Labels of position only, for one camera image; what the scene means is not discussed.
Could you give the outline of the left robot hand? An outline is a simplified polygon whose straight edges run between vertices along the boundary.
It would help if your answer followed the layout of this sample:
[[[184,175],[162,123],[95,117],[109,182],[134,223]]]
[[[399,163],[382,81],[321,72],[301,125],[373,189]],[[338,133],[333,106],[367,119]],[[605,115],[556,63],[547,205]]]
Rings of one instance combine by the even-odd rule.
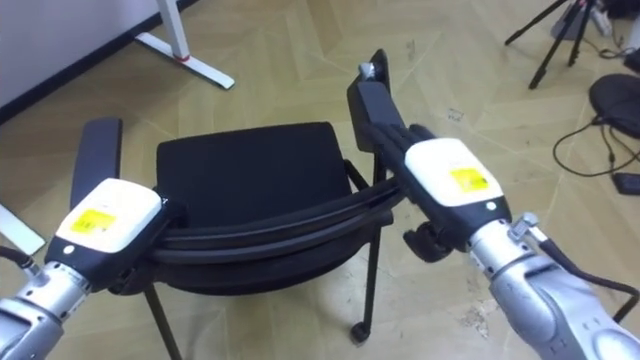
[[[99,182],[64,217],[44,257],[89,294],[132,296],[154,282],[150,254],[161,236],[188,222],[186,207],[123,179]]]

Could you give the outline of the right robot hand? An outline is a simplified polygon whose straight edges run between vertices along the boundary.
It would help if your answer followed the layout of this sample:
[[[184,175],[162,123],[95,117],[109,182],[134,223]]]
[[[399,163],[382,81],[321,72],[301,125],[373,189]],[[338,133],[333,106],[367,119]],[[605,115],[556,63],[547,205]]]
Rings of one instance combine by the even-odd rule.
[[[468,252],[478,230],[513,219],[496,177],[460,139],[437,136],[417,124],[371,125],[369,135],[406,198],[427,218],[403,235],[422,261]]]

